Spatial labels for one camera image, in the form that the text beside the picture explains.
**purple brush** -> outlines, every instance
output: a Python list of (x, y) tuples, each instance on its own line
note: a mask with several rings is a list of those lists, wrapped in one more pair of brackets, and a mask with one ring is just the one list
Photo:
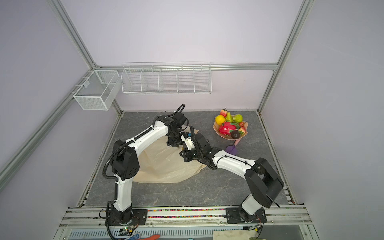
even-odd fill
[(232, 154), (232, 155), (237, 155), (237, 149), (236, 149), (236, 145), (240, 142), (241, 138), (239, 138), (238, 140), (235, 141), (235, 143), (233, 145), (229, 145), (225, 151), (229, 154)]

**avocado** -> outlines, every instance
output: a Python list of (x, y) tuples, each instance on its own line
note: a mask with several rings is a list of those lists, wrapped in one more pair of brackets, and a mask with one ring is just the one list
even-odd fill
[(231, 132), (231, 137), (232, 137), (233, 139), (238, 139), (238, 138), (240, 138), (240, 132), (237, 131), (237, 130), (232, 131), (232, 132)]

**cloth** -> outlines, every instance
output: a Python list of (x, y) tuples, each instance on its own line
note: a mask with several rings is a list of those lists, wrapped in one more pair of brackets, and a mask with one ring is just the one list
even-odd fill
[[(187, 127), (185, 132), (190, 132), (190, 128)], [(182, 146), (169, 147), (167, 140), (167, 136), (159, 138), (138, 156), (140, 169), (134, 182), (178, 183), (198, 174), (205, 167), (196, 160), (184, 162), (179, 155)]]
[(214, 240), (249, 240), (249, 238), (256, 236), (255, 230), (214, 231)]

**fruit bowl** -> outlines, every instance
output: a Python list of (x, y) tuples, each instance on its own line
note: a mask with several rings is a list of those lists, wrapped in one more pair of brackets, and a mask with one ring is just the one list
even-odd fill
[[(243, 121), (243, 122), (244, 122), (244, 128), (245, 128), (245, 130), (247, 130), (248, 123), (247, 123), (246, 121)], [(214, 124), (214, 130), (216, 131), (216, 133), (217, 133), (220, 137), (225, 138), (225, 139), (227, 139), (227, 140), (237, 140), (237, 139), (233, 139), (231, 136), (221, 134), (221, 133), (218, 131), (218, 129), (220, 128), (220, 125), (218, 125), (218, 124), (216, 123), (216, 121), (215, 121), (214, 123), (215, 123), (215, 124)], [(248, 131), (246, 131), (246, 132), (245, 132), (243, 135), (241, 135), (241, 137), (239, 137), (238, 139), (244, 137), (244, 136), (247, 135), (247, 134), (248, 134)]]

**orange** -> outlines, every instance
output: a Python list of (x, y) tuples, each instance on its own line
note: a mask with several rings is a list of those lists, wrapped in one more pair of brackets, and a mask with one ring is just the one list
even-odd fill
[(225, 117), (223, 115), (217, 115), (217, 117), (215, 117), (215, 122), (221, 126), (225, 123)]

